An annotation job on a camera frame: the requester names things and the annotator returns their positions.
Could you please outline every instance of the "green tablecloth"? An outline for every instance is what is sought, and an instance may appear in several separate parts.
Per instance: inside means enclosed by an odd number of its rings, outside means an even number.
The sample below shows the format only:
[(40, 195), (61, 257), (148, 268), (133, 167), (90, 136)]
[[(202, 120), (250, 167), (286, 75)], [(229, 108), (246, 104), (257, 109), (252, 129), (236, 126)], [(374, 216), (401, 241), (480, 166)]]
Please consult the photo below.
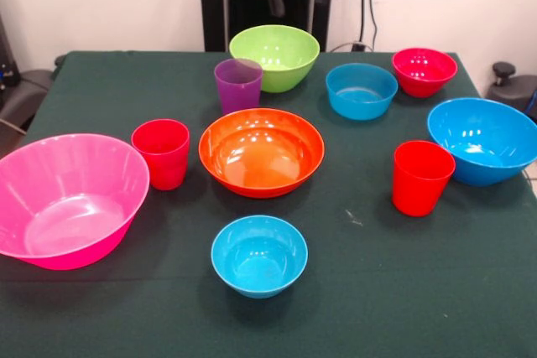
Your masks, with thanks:
[[(6, 357), (537, 356), (537, 202), (520, 175), (487, 188), (451, 182), (434, 213), (390, 202), (392, 153), (427, 138), (428, 111), (475, 96), (459, 74), (439, 94), (399, 93), (388, 113), (351, 122), (331, 110), (325, 76), (390, 54), (322, 54), (306, 80), (262, 105), (296, 112), (326, 141), (319, 171), (274, 200), (230, 193), (202, 168), (197, 141), (220, 116), (212, 70), (225, 54), (72, 53), (27, 141), (102, 132), (128, 141), (141, 122), (191, 130), (176, 191), (149, 191), (123, 243), (93, 266), (49, 272), (0, 258), (0, 346)], [(215, 234), (243, 215), (282, 217), (304, 234), (303, 276), (250, 300), (213, 272)]]

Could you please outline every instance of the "light blue bowl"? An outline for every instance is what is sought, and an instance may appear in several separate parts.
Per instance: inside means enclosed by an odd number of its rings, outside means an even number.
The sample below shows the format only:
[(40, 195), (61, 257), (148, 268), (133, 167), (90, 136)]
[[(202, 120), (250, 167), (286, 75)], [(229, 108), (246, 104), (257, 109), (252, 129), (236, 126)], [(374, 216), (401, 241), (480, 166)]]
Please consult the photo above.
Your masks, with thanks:
[(308, 246), (289, 222), (250, 215), (225, 226), (212, 242), (212, 266), (231, 288), (249, 298), (270, 298), (305, 269)]
[(350, 63), (326, 76), (330, 105), (340, 115), (368, 121), (383, 115), (397, 92), (394, 75), (375, 65)]
[(427, 127), (433, 140), (453, 154), (453, 178), (465, 184), (496, 184), (537, 158), (537, 125), (499, 102), (444, 101), (429, 113)]

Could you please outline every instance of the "orange bowl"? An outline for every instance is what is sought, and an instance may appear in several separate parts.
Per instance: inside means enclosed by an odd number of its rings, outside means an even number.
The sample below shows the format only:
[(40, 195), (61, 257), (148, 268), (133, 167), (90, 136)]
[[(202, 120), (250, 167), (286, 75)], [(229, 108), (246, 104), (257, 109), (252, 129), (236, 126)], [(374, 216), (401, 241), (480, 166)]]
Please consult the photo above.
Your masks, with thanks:
[(304, 118), (253, 108), (225, 115), (201, 135), (200, 160), (231, 191), (256, 199), (303, 184), (325, 155), (321, 134)]

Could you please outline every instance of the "cup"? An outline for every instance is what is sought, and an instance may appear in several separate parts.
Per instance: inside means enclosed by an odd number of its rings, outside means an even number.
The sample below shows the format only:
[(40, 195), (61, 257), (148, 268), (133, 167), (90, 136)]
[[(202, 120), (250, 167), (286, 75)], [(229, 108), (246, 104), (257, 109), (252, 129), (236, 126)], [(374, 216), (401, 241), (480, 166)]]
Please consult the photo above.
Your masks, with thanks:
[(131, 144), (149, 166), (149, 181), (158, 190), (177, 188), (186, 173), (190, 133), (173, 119), (156, 119), (139, 126)]
[(256, 62), (224, 60), (216, 66), (215, 78), (224, 115), (259, 106), (263, 69)]
[(428, 215), (455, 171), (455, 159), (438, 144), (414, 140), (400, 144), (394, 160), (395, 207), (414, 217)]

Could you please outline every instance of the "plastic bowl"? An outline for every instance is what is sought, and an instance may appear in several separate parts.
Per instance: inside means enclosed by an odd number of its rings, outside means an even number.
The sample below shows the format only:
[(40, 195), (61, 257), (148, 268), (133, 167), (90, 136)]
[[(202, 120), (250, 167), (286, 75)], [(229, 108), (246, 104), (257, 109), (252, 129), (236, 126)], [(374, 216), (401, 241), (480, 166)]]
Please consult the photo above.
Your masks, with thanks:
[(287, 25), (260, 25), (233, 37), (233, 58), (250, 59), (263, 67), (262, 90), (284, 92), (294, 88), (310, 72), (319, 56), (317, 40)]
[(453, 178), (465, 184), (501, 182), (537, 159), (537, 125), (499, 102), (445, 101), (430, 112), (427, 126), (433, 140), (455, 157)]
[(225, 226), (212, 242), (220, 278), (249, 298), (270, 298), (296, 281), (308, 261), (304, 237), (289, 222), (250, 215)]
[(122, 240), (148, 192), (127, 143), (68, 134), (0, 160), (0, 253), (52, 270), (92, 264)]
[(264, 199), (289, 193), (319, 167), (325, 145), (304, 118), (253, 108), (225, 115), (201, 135), (207, 171), (231, 191)]
[(458, 70), (448, 54), (425, 48), (400, 50), (392, 58), (392, 65), (403, 91), (418, 98), (434, 95)]
[(383, 115), (397, 93), (395, 77), (364, 63), (337, 66), (326, 76), (330, 105), (340, 115), (366, 121)]

